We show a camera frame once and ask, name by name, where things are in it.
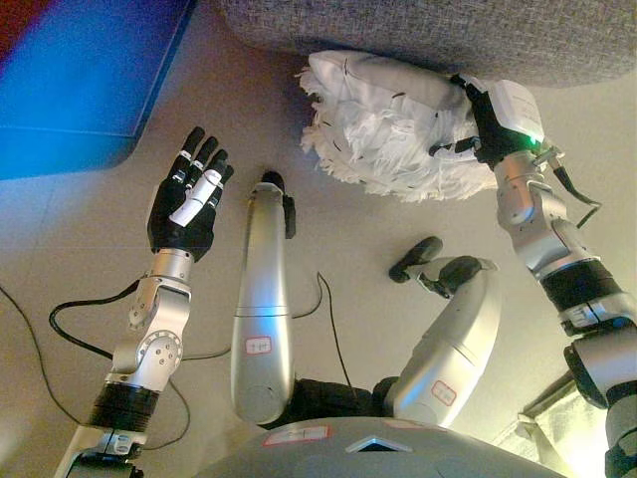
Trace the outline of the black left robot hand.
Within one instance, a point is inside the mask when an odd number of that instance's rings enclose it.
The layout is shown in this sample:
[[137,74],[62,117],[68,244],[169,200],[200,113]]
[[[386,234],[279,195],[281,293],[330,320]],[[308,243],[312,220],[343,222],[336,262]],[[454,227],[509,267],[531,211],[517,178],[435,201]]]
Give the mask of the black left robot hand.
[[151,252],[175,249],[199,261],[213,244],[216,209],[233,174],[217,138],[195,127],[153,196],[146,224]]

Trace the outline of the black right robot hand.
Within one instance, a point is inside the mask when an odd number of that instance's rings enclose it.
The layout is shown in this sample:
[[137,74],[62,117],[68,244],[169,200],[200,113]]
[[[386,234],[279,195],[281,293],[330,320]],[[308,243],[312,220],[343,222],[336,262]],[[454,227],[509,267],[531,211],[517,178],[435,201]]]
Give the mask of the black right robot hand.
[[539,109],[531,91],[510,80],[486,86],[474,77],[454,75],[450,82],[464,90],[477,133],[448,144],[435,144],[429,155],[457,159],[471,153],[480,163],[494,168],[507,155],[538,153],[545,134]]

